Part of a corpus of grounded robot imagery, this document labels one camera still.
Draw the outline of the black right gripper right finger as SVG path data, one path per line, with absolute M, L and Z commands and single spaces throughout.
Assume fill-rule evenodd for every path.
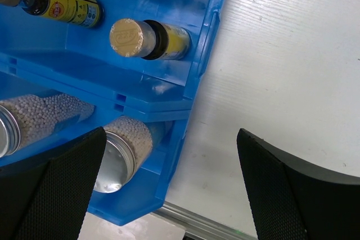
M 237 135 L 258 239 L 359 239 L 359 178 L 289 154 L 246 129 Z

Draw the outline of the yellow bottle tan cap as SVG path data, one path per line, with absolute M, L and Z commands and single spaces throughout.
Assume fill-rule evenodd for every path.
M 180 60 L 191 46 L 189 33 L 181 27 L 155 20 L 120 19 L 109 34 L 112 49 L 123 57 L 144 60 Z
M 85 28 L 97 27 L 104 16 L 104 9 L 98 0 L 1 0 L 1 5 L 21 7 L 32 16 Z

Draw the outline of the silver-lid shaker jar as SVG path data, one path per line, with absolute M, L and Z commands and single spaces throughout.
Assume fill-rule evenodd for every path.
M 94 190 L 100 193 L 119 191 L 133 178 L 172 125 L 172 121 L 143 123 L 121 116 L 104 126 L 107 141 Z
M 1 100 L 1 157 L 89 118 L 94 110 L 55 90 Z

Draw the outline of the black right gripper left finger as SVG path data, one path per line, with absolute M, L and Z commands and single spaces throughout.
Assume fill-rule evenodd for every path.
M 77 239 L 106 146 L 102 127 L 1 167 L 1 239 Z

